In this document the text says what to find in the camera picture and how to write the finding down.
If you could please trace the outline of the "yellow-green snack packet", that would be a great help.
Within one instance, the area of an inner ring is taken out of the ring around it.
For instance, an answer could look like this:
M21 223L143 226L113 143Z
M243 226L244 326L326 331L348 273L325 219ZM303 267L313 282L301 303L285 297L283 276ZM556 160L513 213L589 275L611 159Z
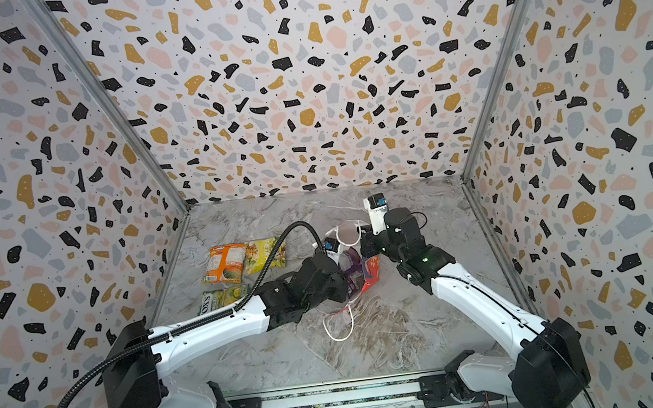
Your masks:
M272 237L269 239L262 239L262 240L254 240L245 243L245 260L244 260L244 273L246 275L253 275L257 274L262 271L263 267L266 265L266 262L268 261L268 257L273 252L273 248L275 246L277 238ZM272 260L271 263L271 268L274 267L285 267L287 266L287 250L286 250L287 243L283 242L282 245L280 245L280 248L277 250L276 254L274 255L274 259Z

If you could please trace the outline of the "red paper gift bag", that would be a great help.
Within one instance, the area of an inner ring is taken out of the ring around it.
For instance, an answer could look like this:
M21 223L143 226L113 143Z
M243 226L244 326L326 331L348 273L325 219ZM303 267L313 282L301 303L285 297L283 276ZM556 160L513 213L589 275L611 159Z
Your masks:
M368 223L362 220L345 220L327 231L323 240L326 254L338 265L347 280L347 301L339 311L324 315L322 321L327 337L336 343L347 341L353 335L356 327L354 308L364 294L379 282L379 258L366 258L362 254L363 233L368 233L368 229ZM331 324L335 319L348 323L345 336L333 335Z

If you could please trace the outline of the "orange fruit candy packet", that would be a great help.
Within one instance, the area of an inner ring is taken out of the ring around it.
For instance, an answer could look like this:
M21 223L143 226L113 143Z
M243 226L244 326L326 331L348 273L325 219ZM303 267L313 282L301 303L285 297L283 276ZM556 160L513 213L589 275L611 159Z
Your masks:
M240 284L246 253L243 243L211 247L202 282Z

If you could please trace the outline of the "green yellow candy packet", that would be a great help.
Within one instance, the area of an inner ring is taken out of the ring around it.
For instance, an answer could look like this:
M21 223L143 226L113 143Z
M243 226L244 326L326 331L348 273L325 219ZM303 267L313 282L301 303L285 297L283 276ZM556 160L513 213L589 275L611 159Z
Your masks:
M208 314L208 312L214 312L239 302L246 297L249 289L248 285L239 284L220 290L205 291L202 295L199 315Z

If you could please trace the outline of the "purple candy packet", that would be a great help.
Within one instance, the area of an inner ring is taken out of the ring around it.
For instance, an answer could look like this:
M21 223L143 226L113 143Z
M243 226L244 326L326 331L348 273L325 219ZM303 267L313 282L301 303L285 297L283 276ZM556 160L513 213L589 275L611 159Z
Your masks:
M339 268L347 281L348 297L353 298L362 292L365 284L363 261L360 253L353 247L344 250L341 255Z

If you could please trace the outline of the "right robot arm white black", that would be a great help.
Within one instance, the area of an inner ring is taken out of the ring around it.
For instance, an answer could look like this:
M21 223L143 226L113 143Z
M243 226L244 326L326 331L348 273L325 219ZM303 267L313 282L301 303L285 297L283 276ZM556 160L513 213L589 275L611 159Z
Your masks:
M478 281L455 257L430 245L407 208L389 208L381 194L365 201L370 223L362 254L382 254L412 285L466 314L506 352L499 358L466 350L444 374L421 381L420 399L471 403L487 392L516 398L524 408L569 408L587 391L591 374L579 333L561 320L543 320Z

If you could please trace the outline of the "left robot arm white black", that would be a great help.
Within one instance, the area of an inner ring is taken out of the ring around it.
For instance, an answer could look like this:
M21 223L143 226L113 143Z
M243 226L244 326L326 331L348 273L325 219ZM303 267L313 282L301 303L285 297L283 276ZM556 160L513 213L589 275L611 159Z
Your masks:
M129 324L101 372L108 408L229 408L218 385L190 383L175 372L198 357L289 323L331 300L348 297L347 277L326 254L306 258L296 272L261 284L245 302L194 320L148 329Z

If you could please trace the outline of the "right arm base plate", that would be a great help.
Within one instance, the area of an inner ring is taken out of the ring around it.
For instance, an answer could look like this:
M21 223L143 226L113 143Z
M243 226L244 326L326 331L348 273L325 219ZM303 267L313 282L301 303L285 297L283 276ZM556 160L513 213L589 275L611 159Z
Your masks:
M421 376L418 379L420 390L417 399L424 402L426 408L444 408L451 405L482 404L486 400L503 400L503 395L489 391L478 391L465 387L452 373Z

